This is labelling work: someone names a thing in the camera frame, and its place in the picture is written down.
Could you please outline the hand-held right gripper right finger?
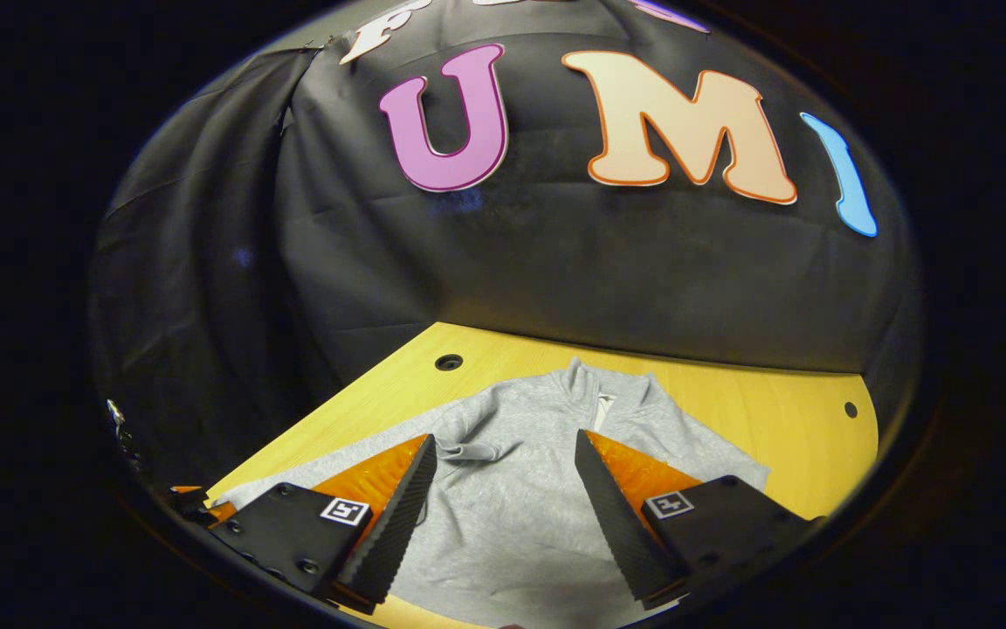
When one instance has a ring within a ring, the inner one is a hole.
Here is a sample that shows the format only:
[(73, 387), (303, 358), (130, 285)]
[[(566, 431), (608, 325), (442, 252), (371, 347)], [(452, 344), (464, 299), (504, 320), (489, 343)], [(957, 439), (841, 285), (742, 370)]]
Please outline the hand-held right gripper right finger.
[(721, 598), (821, 522), (737, 475), (702, 481), (588, 430), (576, 434), (575, 469), (631, 596), (647, 610)]

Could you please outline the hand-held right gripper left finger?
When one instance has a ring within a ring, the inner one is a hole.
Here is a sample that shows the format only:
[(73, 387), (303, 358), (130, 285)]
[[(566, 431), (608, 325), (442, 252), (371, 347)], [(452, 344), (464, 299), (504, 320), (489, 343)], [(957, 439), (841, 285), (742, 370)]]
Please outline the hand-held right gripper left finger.
[(210, 510), (229, 549), (294, 589), (370, 614), (383, 604), (428, 501), (437, 470), (430, 434), (320, 482), (279, 482), (238, 508)]

